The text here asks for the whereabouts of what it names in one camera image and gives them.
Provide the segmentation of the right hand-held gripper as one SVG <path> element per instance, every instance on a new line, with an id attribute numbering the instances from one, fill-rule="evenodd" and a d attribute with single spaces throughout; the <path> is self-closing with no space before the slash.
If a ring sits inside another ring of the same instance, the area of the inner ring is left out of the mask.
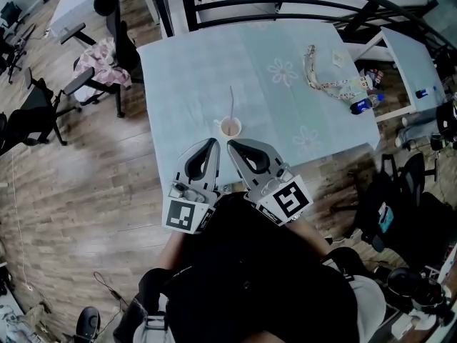
<path id="1" fill-rule="evenodd" d="M 282 165 L 280 154 L 270 145 L 254 139 L 232 139 L 228 154 L 249 191 L 245 199 L 275 225 L 296 221 L 313 204 L 300 175 Z"/>

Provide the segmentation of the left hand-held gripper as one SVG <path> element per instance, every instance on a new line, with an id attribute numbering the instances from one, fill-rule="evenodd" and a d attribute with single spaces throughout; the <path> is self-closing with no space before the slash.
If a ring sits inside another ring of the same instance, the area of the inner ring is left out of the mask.
<path id="1" fill-rule="evenodd" d="M 221 193 L 214 191 L 220 153 L 218 140 L 208 138 L 192 145 L 178 158 L 174 169 L 174 181 L 178 182 L 171 182 L 163 199 L 163 227 L 187 234 L 204 231 L 221 198 Z"/>

